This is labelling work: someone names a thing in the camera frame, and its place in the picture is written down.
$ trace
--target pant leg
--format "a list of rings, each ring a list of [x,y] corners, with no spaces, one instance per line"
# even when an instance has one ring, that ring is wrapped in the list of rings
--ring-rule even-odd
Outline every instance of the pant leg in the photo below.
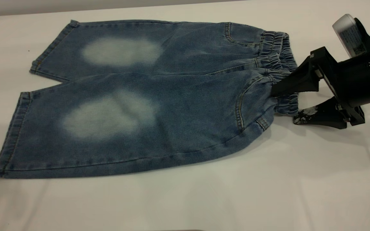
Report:
[[[66,82],[103,73],[243,70],[256,65],[263,32],[230,22],[72,21],[32,63],[31,73]]]
[[[232,154],[267,128],[278,104],[269,98],[272,80],[260,71],[217,78],[105,74],[23,92],[0,177],[127,174]],[[250,114],[242,118],[246,104]]]

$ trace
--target jeans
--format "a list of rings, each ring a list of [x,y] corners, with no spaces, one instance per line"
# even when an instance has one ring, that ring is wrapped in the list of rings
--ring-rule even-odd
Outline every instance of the jeans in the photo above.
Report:
[[[0,177],[129,174],[230,155],[297,94],[283,32],[230,22],[71,21],[30,72],[62,84],[20,94]]]

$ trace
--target pocket stitching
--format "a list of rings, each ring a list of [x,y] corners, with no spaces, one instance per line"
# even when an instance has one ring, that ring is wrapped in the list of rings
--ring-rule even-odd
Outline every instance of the pocket stitching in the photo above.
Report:
[[[257,58],[254,58],[254,59],[255,59],[255,61],[252,61],[252,62],[249,62],[249,63],[244,63],[244,64],[241,64],[241,65],[238,65],[238,66],[235,66],[235,67],[225,68],[225,69],[215,71],[215,72],[212,72],[212,73],[208,73],[208,74],[205,74],[205,75],[214,75],[214,74],[225,72],[225,71],[231,71],[232,72],[232,69],[237,69],[238,67],[243,67],[245,65],[250,65],[250,64],[253,64],[253,63],[256,63],[256,65],[258,67],[258,60],[257,60]]]
[[[244,45],[244,46],[247,46],[247,47],[254,46],[254,45],[257,45],[257,44],[261,44],[260,42],[242,43],[242,42],[234,40],[231,36],[231,22],[227,22],[225,24],[225,38],[231,43]]]
[[[256,122],[259,126],[261,126],[261,128],[262,128],[262,130],[263,130],[263,131],[265,131],[265,130],[266,130],[266,129],[263,127],[263,125],[262,125],[261,123],[259,123],[259,122],[258,122],[258,120],[257,120],[257,121],[255,121],[255,122]]]
[[[241,95],[238,98],[238,101],[235,104],[235,115],[236,115],[236,124],[238,126],[238,130],[240,133],[242,133],[245,130],[245,126],[243,124],[243,118],[242,118],[242,101],[245,93],[257,82],[261,81],[266,76],[262,76],[258,79],[253,79],[251,83],[248,84],[248,86],[245,87],[244,91],[241,93]]]

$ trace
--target robotic arm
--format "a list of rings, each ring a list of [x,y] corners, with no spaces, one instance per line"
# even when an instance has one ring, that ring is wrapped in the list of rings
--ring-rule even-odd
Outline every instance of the robotic arm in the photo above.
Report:
[[[310,56],[288,77],[273,85],[271,96],[318,91],[324,79],[334,97],[300,110],[294,124],[317,124],[344,129],[365,123],[361,105],[370,103],[370,36],[358,19],[346,14],[333,28],[347,50],[348,60],[336,62],[325,47]]]

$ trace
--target table surface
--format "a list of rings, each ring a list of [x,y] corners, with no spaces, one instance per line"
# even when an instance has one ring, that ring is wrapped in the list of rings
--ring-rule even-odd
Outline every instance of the table surface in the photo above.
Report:
[[[327,47],[345,13],[370,34],[370,0],[252,0],[0,16],[0,148],[19,92],[58,82],[28,73],[71,20],[239,22],[290,35],[298,64]],[[332,93],[301,93],[300,108]],[[244,150],[217,161],[140,174],[0,179],[0,231],[370,231],[370,104],[366,124],[336,130],[277,117]]]

